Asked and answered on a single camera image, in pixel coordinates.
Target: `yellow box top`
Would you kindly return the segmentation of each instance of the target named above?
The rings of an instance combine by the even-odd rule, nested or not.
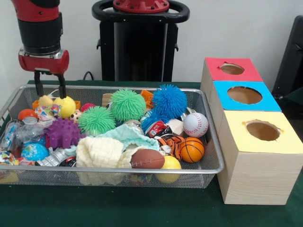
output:
[[[239,151],[303,154],[303,144],[282,112],[224,113]]]

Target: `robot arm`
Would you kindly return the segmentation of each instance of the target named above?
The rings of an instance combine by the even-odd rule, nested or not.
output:
[[[58,77],[60,98],[66,97],[64,72],[68,68],[69,53],[62,50],[63,34],[60,0],[12,0],[23,47],[19,51],[22,69],[35,73],[37,94],[43,96],[40,73]]]

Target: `brown football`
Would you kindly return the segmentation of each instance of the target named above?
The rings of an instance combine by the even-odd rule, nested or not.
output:
[[[132,168],[160,169],[164,165],[164,157],[156,150],[142,149],[133,154]]]

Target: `orange basketball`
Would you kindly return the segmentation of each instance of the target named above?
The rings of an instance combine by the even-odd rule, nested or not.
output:
[[[203,143],[194,137],[188,137],[180,143],[182,160],[194,163],[201,160],[204,155]]]

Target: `green spiky ball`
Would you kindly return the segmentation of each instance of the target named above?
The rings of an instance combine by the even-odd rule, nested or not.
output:
[[[111,97],[111,112],[118,121],[139,120],[146,111],[142,95],[129,89],[121,89]]]
[[[95,106],[83,112],[78,126],[82,129],[82,133],[97,136],[114,129],[116,122],[110,110]]]

